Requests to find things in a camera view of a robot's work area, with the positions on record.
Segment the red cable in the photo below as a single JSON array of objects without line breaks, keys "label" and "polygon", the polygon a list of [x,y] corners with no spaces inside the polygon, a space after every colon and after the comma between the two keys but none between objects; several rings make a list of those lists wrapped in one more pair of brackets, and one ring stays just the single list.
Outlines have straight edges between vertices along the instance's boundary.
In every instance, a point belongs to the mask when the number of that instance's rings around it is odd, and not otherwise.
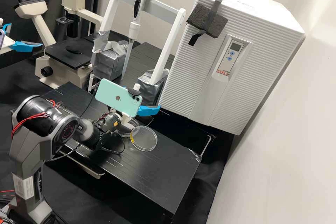
[{"label": "red cable", "polygon": [[55,107],[56,102],[54,100],[50,100],[52,102],[52,106]]},{"label": "red cable", "polygon": [[12,191],[14,191],[14,190],[7,190],[7,191],[0,191],[0,193],[8,193],[8,192],[12,192]]},{"label": "red cable", "polygon": [[39,114],[35,114],[32,115],[24,120],[22,120],[21,122],[19,122],[12,130],[12,139],[13,136],[15,134],[15,132],[17,131],[18,128],[20,128],[26,121],[30,120],[30,119],[34,119],[34,118],[47,118],[49,115],[47,115],[45,112],[39,113]]}]

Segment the black foam block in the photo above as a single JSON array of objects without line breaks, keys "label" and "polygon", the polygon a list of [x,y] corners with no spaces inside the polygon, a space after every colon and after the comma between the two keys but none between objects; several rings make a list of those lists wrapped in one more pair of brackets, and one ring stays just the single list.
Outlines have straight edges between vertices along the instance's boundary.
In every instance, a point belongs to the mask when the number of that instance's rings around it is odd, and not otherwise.
[{"label": "black foam block", "polygon": [[205,7],[202,4],[197,4],[188,17],[187,23],[195,26],[198,29],[205,30],[206,34],[213,38],[217,38],[224,29],[228,19],[216,13],[213,21],[210,23],[209,27],[206,28],[204,27],[204,23],[207,21],[210,12],[211,9]]}]

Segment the mint green iphone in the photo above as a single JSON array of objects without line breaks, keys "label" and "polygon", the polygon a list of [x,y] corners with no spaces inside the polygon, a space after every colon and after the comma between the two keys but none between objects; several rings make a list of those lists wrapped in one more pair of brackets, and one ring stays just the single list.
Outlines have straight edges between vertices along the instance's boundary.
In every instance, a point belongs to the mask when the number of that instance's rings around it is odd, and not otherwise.
[{"label": "mint green iphone", "polygon": [[142,102],[142,96],[134,96],[128,90],[107,79],[102,79],[96,93],[96,99],[111,108],[135,117]]}]

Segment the black tabletop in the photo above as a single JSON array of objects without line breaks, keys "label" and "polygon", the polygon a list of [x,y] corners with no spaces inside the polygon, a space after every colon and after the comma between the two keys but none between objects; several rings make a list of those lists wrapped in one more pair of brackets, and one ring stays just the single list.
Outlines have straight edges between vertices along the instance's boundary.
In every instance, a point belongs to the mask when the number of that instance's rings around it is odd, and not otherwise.
[{"label": "black tabletop", "polygon": [[[91,94],[68,82],[44,95],[46,99],[62,101],[76,114],[81,114]],[[106,105],[93,99],[84,118],[95,120],[107,111]],[[156,204],[175,214],[199,164],[200,157],[188,148],[156,132],[158,143],[154,150],[142,152],[129,138],[124,138],[126,148],[120,155],[98,151],[93,153],[85,146],[79,153],[120,179]],[[75,148],[75,141],[67,146]]]},{"label": "black tabletop", "polygon": [[[161,49],[147,42],[133,48],[123,80],[119,77],[115,79],[114,82],[121,86],[132,88],[134,83],[137,82],[138,77],[143,75],[146,71],[154,69],[160,54]],[[174,56],[170,54],[165,68],[170,69],[172,67],[171,65],[173,60]]]}]

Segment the empty petri dish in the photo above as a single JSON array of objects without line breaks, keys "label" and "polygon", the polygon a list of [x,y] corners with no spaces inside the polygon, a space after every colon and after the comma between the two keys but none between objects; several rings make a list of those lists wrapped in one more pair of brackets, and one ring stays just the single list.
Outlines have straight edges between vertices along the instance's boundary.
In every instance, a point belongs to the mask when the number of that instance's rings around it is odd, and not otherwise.
[{"label": "empty petri dish", "polygon": [[156,133],[147,126],[137,126],[131,131],[132,144],[141,151],[151,151],[155,148],[158,137]]},{"label": "empty petri dish", "polygon": [[122,137],[130,137],[131,131],[135,127],[138,127],[139,123],[136,119],[132,118],[128,123],[125,125],[120,124],[118,129],[115,130],[116,133],[118,133]]}]

